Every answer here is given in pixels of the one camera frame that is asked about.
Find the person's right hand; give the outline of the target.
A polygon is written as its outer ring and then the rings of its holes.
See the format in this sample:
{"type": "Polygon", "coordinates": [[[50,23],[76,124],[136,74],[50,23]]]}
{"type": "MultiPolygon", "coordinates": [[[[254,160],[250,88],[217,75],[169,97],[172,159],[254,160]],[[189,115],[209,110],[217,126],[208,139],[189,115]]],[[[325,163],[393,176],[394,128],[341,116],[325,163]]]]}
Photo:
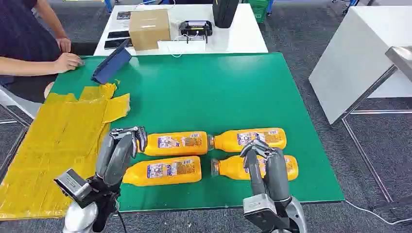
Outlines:
{"type": "Polygon", "coordinates": [[[62,53],[60,57],[53,62],[53,71],[55,73],[65,73],[81,67],[85,62],[76,54],[62,53]]]}

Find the person's left hand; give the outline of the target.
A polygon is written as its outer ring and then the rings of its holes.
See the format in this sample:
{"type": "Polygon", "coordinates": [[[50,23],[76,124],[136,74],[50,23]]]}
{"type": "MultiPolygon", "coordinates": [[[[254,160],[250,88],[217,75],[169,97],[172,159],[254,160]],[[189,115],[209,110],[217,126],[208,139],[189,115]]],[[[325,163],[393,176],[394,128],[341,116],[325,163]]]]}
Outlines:
{"type": "Polygon", "coordinates": [[[62,53],[70,53],[71,52],[71,40],[67,37],[57,38],[56,42],[58,47],[62,51],[62,53]]]}

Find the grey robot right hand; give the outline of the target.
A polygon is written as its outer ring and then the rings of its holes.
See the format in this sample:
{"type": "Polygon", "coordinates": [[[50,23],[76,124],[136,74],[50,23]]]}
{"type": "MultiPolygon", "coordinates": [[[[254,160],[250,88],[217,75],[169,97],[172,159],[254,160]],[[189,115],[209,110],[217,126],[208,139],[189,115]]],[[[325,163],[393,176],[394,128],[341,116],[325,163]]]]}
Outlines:
{"type": "Polygon", "coordinates": [[[244,168],[248,169],[253,195],[267,194],[275,202],[291,199],[283,150],[269,147],[259,139],[247,143],[241,150],[244,168]],[[257,156],[265,160],[265,177],[261,176],[257,156]]]}

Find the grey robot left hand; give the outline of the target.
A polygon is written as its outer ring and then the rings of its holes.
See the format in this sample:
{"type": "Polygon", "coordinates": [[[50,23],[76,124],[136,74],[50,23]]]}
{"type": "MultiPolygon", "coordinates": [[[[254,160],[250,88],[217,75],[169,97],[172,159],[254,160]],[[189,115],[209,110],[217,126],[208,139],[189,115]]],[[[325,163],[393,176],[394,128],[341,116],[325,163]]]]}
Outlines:
{"type": "Polygon", "coordinates": [[[137,152],[144,152],[148,136],[143,126],[115,128],[103,139],[96,162],[96,175],[105,185],[119,184],[137,152]]]}

